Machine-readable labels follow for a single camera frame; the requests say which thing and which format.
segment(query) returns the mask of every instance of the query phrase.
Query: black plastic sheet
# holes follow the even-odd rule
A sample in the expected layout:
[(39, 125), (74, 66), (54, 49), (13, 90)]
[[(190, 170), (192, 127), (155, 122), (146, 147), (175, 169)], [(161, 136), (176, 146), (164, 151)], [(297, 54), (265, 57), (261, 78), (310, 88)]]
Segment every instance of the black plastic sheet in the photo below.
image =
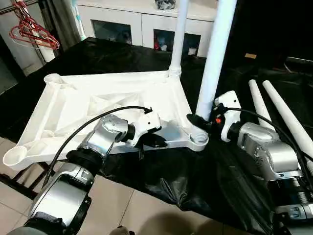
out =
[[(168, 52), (88, 38), (0, 95), (0, 136), (18, 141), (45, 87), (43, 78), (50, 73), (160, 71), (168, 69), (170, 56)], [(182, 60), (181, 83), (193, 112), (204, 64), (204, 58), (187, 56)], [(257, 80), (276, 124), (287, 129), (261, 85), (264, 80), (272, 82), (313, 136), (312, 78), (255, 66), (223, 69), (217, 95), (235, 90), (242, 108), (254, 111), (250, 79)], [(257, 123), (246, 114), (241, 117)], [(146, 152), (141, 161), (138, 153), (109, 155), (99, 174), (184, 211), (192, 210), (250, 233), (271, 233), (270, 195), (265, 183), (255, 176), (260, 174), (253, 159), (234, 143), (212, 138), (200, 153), (187, 148), (155, 150)]]

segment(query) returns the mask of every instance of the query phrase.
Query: robotic arm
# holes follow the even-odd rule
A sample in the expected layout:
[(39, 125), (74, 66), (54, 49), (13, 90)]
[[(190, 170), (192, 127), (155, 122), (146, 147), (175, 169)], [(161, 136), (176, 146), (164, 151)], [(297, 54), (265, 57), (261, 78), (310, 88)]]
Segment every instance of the robotic arm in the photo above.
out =
[(101, 118), (76, 150), (69, 163), (55, 173), (33, 201), (28, 221), (9, 235), (77, 234), (91, 205), (88, 193), (106, 155), (115, 142), (135, 147), (140, 138), (161, 128), (158, 115), (150, 112), (128, 124), (115, 115)]
[(224, 142), (234, 141), (258, 165), (275, 204), (275, 234), (311, 234), (313, 231), (313, 194), (299, 166), (297, 154), (278, 134), (257, 124), (240, 121), (234, 91), (215, 99), (213, 122), (196, 115), (187, 118), (209, 134), (218, 134)]

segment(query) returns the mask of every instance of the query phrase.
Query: tiled floor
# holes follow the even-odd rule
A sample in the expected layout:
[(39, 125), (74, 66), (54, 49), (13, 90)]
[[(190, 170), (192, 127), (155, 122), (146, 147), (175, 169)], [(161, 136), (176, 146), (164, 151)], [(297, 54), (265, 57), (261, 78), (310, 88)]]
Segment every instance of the tiled floor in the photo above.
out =
[[(13, 146), (14, 143), (0, 138), (0, 157)], [(2, 161), (0, 172), (9, 176), (16, 174)], [(40, 167), (34, 166), (20, 181), (28, 186), (40, 172)], [(119, 225), (137, 235), (246, 235), (103, 177), (97, 176), (89, 195), (92, 205), (79, 235), (108, 235)], [(30, 199), (0, 183), (0, 235), (24, 224), (30, 204)]]

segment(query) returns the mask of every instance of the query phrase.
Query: white plastic tube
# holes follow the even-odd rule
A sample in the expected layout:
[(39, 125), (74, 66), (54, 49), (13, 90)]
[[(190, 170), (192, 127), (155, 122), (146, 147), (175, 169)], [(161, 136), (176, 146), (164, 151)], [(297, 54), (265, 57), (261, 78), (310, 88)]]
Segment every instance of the white plastic tube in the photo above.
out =
[(188, 4), (189, 0), (180, 0), (175, 37), (174, 37), (174, 45), (173, 45), (173, 53), (172, 53), (172, 61), (169, 68), (169, 76), (176, 76), (181, 74), (181, 54), (185, 37), (185, 28), (186, 28), (186, 19), (188, 12)]
[[(259, 115), (261, 115), (261, 116), (263, 116), (263, 117), (265, 117), (271, 121), (268, 110), (267, 110), (266, 105), (263, 101), (262, 95), (260, 93), (260, 90), (259, 90), (259, 87), (258, 87), (256, 81), (253, 79), (250, 80), (249, 81), (249, 87), (250, 87), (254, 107), (255, 107), (257, 114), (259, 114)], [(275, 128), (272, 125), (268, 124), (266, 121), (263, 121), (260, 118), (259, 118), (259, 123), (261, 126), (272, 129), (273, 131), (275, 131)]]
[[(310, 157), (313, 157), (313, 141), (301, 123), (298, 121), (288, 105), (284, 102), (282, 97), (269, 81), (264, 81), (263, 86), (276, 106), (279, 114), (282, 116), (285, 124), (288, 126), (288, 129), (290, 130), (300, 149)], [(308, 168), (313, 175), (313, 163), (310, 160), (308, 160)]]
[[(237, 0), (219, 0), (196, 110), (196, 114), (205, 120), (210, 118), (236, 3)], [(195, 142), (206, 141), (207, 134), (193, 127), (191, 138)]]

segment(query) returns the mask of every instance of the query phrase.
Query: curtain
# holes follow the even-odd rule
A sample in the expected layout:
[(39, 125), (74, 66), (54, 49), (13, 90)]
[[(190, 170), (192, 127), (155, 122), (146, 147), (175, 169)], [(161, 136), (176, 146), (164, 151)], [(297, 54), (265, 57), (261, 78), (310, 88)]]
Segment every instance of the curtain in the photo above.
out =
[(39, 0), (46, 29), (60, 42), (59, 52), (81, 41), (71, 0)]

